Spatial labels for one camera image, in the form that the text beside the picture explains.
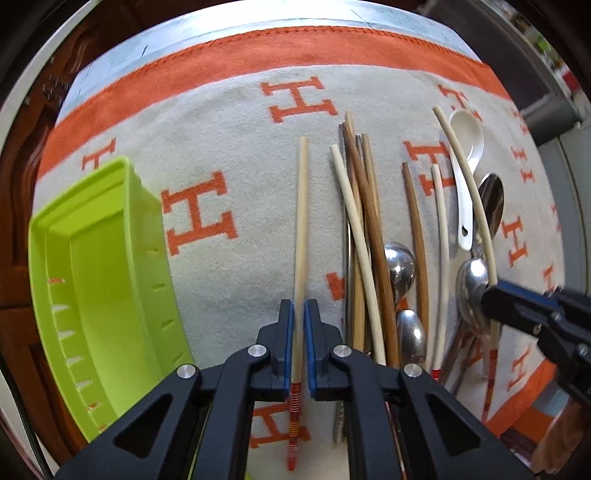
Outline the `light chopstick red end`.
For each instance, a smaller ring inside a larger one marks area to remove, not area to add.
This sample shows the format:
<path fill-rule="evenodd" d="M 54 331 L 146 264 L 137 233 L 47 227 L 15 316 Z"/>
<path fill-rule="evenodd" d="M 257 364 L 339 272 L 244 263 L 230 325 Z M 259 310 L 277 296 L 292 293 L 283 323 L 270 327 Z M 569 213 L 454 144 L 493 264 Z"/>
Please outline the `light chopstick red end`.
<path fill-rule="evenodd" d="M 308 280 L 308 138 L 298 141 L 297 209 L 294 247 L 294 334 L 291 342 L 290 428 L 288 428 L 287 469 L 297 467 L 297 439 L 300 437 L 301 376 L 304 367 L 304 297 Z"/>

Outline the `dark brown wooden chopstick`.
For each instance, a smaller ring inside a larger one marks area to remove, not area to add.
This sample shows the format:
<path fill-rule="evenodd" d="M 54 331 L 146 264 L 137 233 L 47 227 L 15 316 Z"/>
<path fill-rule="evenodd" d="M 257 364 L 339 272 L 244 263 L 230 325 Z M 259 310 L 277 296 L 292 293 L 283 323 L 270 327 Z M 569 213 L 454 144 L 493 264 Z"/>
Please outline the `dark brown wooden chopstick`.
<path fill-rule="evenodd" d="M 349 155 L 352 158 L 353 170 L 356 175 L 356 183 L 360 190 L 363 204 L 363 213 L 366 215 L 365 226 L 368 230 L 370 259 L 373 267 L 373 281 L 377 296 L 379 320 L 382 331 L 382 344 L 385 350 L 387 365 L 399 368 L 400 351 L 396 328 L 396 308 L 394 307 L 394 294 L 391 287 L 390 270 L 385 255 L 385 246 L 382 236 L 381 223 L 377 214 L 377 204 L 368 180 L 366 168 L 358 147 L 356 147 L 355 127 L 353 127 L 353 114 L 346 111 L 344 135 Z"/>

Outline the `pale chopstick red end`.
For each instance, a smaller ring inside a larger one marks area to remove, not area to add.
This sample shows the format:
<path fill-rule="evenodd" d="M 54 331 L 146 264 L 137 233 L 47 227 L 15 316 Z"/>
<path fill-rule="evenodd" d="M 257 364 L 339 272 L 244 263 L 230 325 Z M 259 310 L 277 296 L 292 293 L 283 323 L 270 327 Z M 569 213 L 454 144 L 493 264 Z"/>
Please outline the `pale chopstick red end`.
<path fill-rule="evenodd" d="M 339 146 L 332 144 L 329 146 L 329 151 L 332 155 L 332 164 L 335 167 L 335 173 L 339 180 L 339 186 L 342 191 L 342 199 L 346 205 L 346 214 L 348 215 L 349 224 L 352 228 L 353 241 L 355 242 L 356 254 L 358 254 L 360 262 L 360 270 L 363 279 L 363 289 L 365 289 L 368 312 L 370 315 L 370 330 L 372 330 L 375 359 L 380 365 L 387 365 L 386 349 L 384 343 L 384 335 L 381 323 L 380 308 L 377 297 L 377 290 L 374 283 L 372 267 L 370 266 L 370 257 L 363 234 L 363 227 L 361 224 L 361 216 L 359 209 L 356 207 L 355 198 L 353 197 L 353 189 L 351 182 L 349 182 L 348 171 L 346 171 L 345 162 L 342 159 Z"/>

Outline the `large steel spoon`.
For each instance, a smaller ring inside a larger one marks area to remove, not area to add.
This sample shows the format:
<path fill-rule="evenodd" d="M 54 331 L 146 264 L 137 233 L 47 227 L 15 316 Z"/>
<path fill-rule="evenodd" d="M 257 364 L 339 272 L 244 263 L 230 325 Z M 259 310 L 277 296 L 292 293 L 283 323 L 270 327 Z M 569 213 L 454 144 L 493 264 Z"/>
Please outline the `large steel spoon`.
<path fill-rule="evenodd" d="M 482 295 L 488 285 L 486 262 L 481 258 L 471 258 L 462 263 L 456 277 L 456 301 L 459 322 L 452 343 L 444 357 L 440 373 L 440 383 L 445 384 L 460 353 L 463 335 L 471 331 L 485 348 L 491 344 L 491 320 L 481 308 Z"/>

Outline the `brown chopstick right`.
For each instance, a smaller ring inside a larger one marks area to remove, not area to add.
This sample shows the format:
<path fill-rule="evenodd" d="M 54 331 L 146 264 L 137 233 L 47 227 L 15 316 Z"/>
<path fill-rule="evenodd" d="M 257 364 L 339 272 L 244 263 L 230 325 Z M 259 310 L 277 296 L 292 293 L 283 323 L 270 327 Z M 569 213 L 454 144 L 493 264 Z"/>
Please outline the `brown chopstick right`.
<path fill-rule="evenodd" d="M 425 250 L 425 242 L 423 236 L 423 228 L 420 216 L 420 210 L 417 200 L 416 191 L 411 177 L 409 164 L 407 162 L 402 163 L 402 174 L 405 183 L 405 191 L 407 195 L 407 201 L 410 212 L 415 259 L 416 259 L 416 271 L 417 271 L 417 313 L 419 318 L 422 320 L 423 327 L 426 334 L 426 347 L 430 346 L 429 333 L 430 333 L 430 296 L 429 296 L 429 283 L 428 283 L 428 269 L 427 269 L 427 258 Z"/>

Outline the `lime green utensil tray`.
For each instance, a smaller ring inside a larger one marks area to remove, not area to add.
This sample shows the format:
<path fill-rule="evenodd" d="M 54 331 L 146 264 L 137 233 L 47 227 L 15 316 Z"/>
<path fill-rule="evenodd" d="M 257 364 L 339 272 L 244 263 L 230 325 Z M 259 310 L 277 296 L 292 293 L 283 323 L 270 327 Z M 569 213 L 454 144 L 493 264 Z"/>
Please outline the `lime green utensil tray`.
<path fill-rule="evenodd" d="M 126 158 L 33 216 L 28 263 L 45 357 L 87 441 L 191 361 L 161 205 Z"/>

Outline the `small steel spoon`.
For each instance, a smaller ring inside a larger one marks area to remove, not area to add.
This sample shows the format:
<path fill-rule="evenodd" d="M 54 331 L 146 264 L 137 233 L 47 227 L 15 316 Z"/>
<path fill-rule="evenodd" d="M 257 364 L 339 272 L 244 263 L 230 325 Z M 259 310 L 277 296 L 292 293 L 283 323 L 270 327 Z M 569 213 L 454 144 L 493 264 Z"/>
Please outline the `small steel spoon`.
<path fill-rule="evenodd" d="M 398 306 L 414 284 L 416 278 L 415 257 L 409 248 L 399 242 L 387 244 L 385 255 L 390 270 L 394 304 Z"/>

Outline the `orange white H-pattern cloth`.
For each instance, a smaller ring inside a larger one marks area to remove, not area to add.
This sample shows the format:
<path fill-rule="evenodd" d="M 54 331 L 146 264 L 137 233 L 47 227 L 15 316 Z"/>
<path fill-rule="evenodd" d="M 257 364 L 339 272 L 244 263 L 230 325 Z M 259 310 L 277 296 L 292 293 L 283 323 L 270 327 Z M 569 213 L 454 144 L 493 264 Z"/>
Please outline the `orange white H-pattern cloth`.
<path fill-rule="evenodd" d="M 308 296 L 340 324 L 346 305 L 342 194 L 329 146 L 346 111 L 370 138 L 384 239 L 413 243 L 409 164 L 426 246 L 430 322 L 439 312 L 439 169 L 457 237 L 451 149 L 434 115 L 469 111 L 484 134 L 478 176 L 505 187 L 498 273 L 547 291 L 565 280 L 549 179 L 509 93 L 479 59 L 421 38 L 352 27 L 273 28 L 195 45 L 121 77 L 51 132 L 33 215 L 123 157 L 161 205 L 177 308 L 202 368 L 276 320 L 294 290 L 298 141 L 308 138 Z"/>

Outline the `long pale chopstick right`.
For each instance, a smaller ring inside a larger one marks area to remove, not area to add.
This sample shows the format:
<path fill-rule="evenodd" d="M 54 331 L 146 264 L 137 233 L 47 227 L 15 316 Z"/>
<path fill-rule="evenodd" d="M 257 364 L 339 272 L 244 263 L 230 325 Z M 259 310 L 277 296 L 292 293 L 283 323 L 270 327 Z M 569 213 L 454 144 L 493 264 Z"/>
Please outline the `long pale chopstick right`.
<path fill-rule="evenodd" d="M 474 176 L 472 175 L 468 162 L 466 160 L 464 151 L 461 147 L 460 141 L 453 130 L 450 122 L 448 121 L 446 115 L 444 114 L 443 110 L 439 105 L 433 107 L 433 112 L 443 129 L 448 142 L 454 152 L 454 155 L 457 159 L 457 163 L 462 171 L 462 175 L 464 177 L 464 181 L 467 184 L 467 188 L 470 193 L 470 197 L 472 200 L 473 208 L 475 211 L 476 220 L 478 222 L 478 226 L 482 229 L 481 238 L 484 250 L 484 261 L 487 265 L 488 270 L 488 285 L 487 286 L 496 286 L 498 283 L 498 273 L 497 273 L 497 265 L 495 254 L 493 250 L 492 238 L 490 235 L 489 227 L 486 220 L 485 211 L 483 208 L 483 203 L 481 201 L 478 187 L 474 180 Z M 498 365 L 498 350 L 499 350 L 499 343 L 500 343 L 500 333 L 501 333 L 501 326 L 500 323 L 494 319 L 491 319 L 491 344 L 489 347 L 489 354 L 488 354 L 488 372 L 487 372 L 487 391 L 485 396 L 485 402 L 483 407 L 483 413 L 481 417 L 481 421 L 483 423 L 487 423 L 489 413 L 492 406 L 493 396 L 494 396 L 494 389 L 496 383 L 496 373 L 497 373 L 497 365 Z"/>

